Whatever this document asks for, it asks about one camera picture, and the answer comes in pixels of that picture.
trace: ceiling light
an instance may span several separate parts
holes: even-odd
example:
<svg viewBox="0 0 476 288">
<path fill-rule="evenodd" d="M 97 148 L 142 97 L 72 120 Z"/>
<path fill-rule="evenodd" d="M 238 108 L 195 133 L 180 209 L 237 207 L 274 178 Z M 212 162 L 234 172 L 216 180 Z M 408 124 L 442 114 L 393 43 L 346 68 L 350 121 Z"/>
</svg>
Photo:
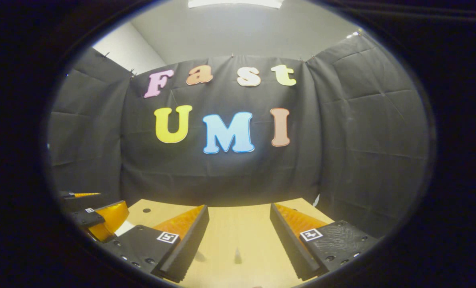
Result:
<svg viewBox="0 0 476 288">
<path fill-rule="evenodd" d="M 253 4 L 279 9 L 283 1 L 284 0 L 188 0 L 188 7 L 194 8 L 214 4 Z"/>
</svg>

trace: table surface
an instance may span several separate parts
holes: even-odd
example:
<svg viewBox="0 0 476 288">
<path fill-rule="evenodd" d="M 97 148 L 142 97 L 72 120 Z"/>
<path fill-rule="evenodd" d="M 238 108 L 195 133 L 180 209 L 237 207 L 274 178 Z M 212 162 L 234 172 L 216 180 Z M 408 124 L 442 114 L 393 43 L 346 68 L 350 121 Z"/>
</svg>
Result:
<svg viewBox="0 0 476 288">
<path fill-rule="evenodd" d="M 278 202 L 328 224 L 334 221 L 302 198 Z M 140 200 L 129 208 L 131 225 L 155 226 L 194 206 Z M 187 288 L 288 288 L 297 278 L 270 221 L 270 204 L 208 207 L 209 223 L 185 279 Z M 238 248 L 241 264 L 234 262 Z"/>
</svg>

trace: ceiling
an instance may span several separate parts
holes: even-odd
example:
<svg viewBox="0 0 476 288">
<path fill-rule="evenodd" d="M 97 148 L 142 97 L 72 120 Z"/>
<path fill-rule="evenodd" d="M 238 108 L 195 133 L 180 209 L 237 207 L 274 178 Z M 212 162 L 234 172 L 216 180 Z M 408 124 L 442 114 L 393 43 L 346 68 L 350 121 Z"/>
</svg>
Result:
<svg viewBox="0 0 476 288">
<path fill-rule="evenodd" d="M 247 4 L 188 9 L 188 0 L 170 0 L 132 24 L 166 64 L 231 53 L 307 60 L 358 30 L 305 0 L 284 0 L 280 9 Z"/>
</svg>

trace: yellow letter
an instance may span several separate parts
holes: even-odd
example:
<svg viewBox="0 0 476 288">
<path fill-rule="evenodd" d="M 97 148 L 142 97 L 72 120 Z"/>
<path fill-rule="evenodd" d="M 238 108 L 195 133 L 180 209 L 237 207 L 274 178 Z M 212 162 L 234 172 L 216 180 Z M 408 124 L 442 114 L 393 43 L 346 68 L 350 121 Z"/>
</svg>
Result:
<svg viewBox="0 0 476 288">
<path fill-rule="evenodd" d="M 242 67 L 238 69 L 238 84 L 242 86 L 258 86 L 261 78 L 258 76 L 260 72 L 254 67 Z"/>
<path fill-rule="evenodd" d="M 274 108 L 270 110 L 270 113 L 273 115 L 275 129 L 272 146 L 281 147 L 288 145 L 290 139 L 288 138 L 286 118 L 290 112 L 284 108 Z"/>
<path fill-rule="evenodd" d="M 271 70 L 275 72 L 277 82 L 281 83 L 282 85 L 293 86 L 297 83 L 297 80 L 290 79 L 290 77 L 288 77 L 288 73 L 293 73 L 293 69 L 286 68 L 286 65 L 275 66 Z"/>
<path fill-rule="evenodd" d="M 164 143 L 177 143 L 185 139 L 188 133 L 188 113 L 192 111 L 192 106 L 183 105 L 176 108 L 179 113 L 179 128 L 176 133 L 170 133 L 168 129 L 169 114 L 172 112 L 170 108 L 156 109 L 156 137 Z"/>
<path fill-rule="evenodd" d="M 197 66 L 190 70 L 190 76 L 186 79 L 188 85 L 210 82 L 213 79 L 211 67 L 208 65 Z"/>
</svg>

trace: foam letter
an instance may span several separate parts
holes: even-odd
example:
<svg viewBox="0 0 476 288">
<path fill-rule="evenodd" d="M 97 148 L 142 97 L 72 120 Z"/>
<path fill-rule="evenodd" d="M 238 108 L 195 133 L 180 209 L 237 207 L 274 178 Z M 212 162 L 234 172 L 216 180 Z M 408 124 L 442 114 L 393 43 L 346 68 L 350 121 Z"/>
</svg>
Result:
<svg viewBox="0 0 476 288">
<path fill-rule="evenodd" d="M 186 79 L 188 85 L 210 82 L 213 79 L 211 67 L 208 65 L 197 66 L 190 70 L 190 76 Z"/>
<path fill-rule="evenodd" d="M 290 143 L 290 139 L 288 138 L 286 118 L 290 112 L 284 108 L 274 108 L 270 110 L 270 113 L 273 115 L 273 121 L 275 125 L 272 146 L 281 147 L 288 145 Z"/>
<path fill-rule="evenodd" d="M 156 137 L 164 143 L 177 143 L 185 139 L 188 133 L 188 113 L 192 111 L 192 106 L 183 105 L 176 108 L 179 113 L 179 128 L 176 133 L 170 133 L 168 129 L 169 114 L 172 112 L 170 108 L 156 109 Z"/>
<path fill-rule="evenodd" d="M 254 67 L 242 67 L 238 69 L 238 84 L 242 86 L 258 86 L 261 78 L 258 76 L 260 72 Z"/>
<path fill-rule="evenodd" d="M 288 76 L 288 73 L 293 73 L 293 69 L 286 68 L 286 65 L 275 66 L 272 67 L 271 70 L 275 72 L 277 82 L 281 83 L 282 85 L 293 86 L 297 83 L 297 80 L 290 79 L 290 77 Z"/>
<path fill-rule="evenodd" d="M 172 70 L 152 73 L 149 76 L 151 80 L 149 82 L 149 88 L 147 89 L 147 92 L 145 93 L 144 98 L 158 96 L 160 94 L 159 88 L 165 87 L 165 84 L 167 84 L 167 77 L 172 77 L 172 75 L 174 75 L 174 71 Z"/>
<path fill-rule="evenodd" d="M 233 116 L 229 128 L 226 127 L 220 116 L 207 115 L 203 118 L 207 128 L 206 147 L 203 152 L 206 154 L 218 153 L 218 146 L 216 140 L 224 152 L 229 151 L 231 142 L 234 138 L 233 151 L 237 153 L 252 152 L 254 145 L 250 142 L 249 122 L 252 118 L 252 113 L 239 112 Z"/>
</svg>

